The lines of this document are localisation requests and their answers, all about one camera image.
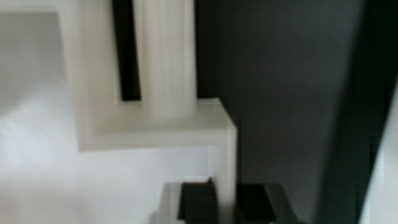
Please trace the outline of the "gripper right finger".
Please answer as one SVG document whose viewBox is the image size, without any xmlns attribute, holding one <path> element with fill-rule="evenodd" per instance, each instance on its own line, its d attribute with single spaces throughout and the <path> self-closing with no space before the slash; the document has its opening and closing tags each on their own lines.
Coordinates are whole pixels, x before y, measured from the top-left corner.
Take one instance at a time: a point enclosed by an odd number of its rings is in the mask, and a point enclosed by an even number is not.
<svg viewBox="0 0 398 224">
<path fill-rule="evenodd" d="M 237 224 L 303 224 L 280 184 L 239 185 Z"/>
</svg>

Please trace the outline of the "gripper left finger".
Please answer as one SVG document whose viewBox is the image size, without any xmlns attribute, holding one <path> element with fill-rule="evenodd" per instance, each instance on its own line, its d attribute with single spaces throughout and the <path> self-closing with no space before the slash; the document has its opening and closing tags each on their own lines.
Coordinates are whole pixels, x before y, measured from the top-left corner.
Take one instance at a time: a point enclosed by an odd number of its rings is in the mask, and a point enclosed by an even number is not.
<svg viewBox="0 0 398 224">
<path fill-rule="evenodd" d="M 212 177 L 171 177 L 162 186 L 155 224 L 219 224 Z"/>
</svg>

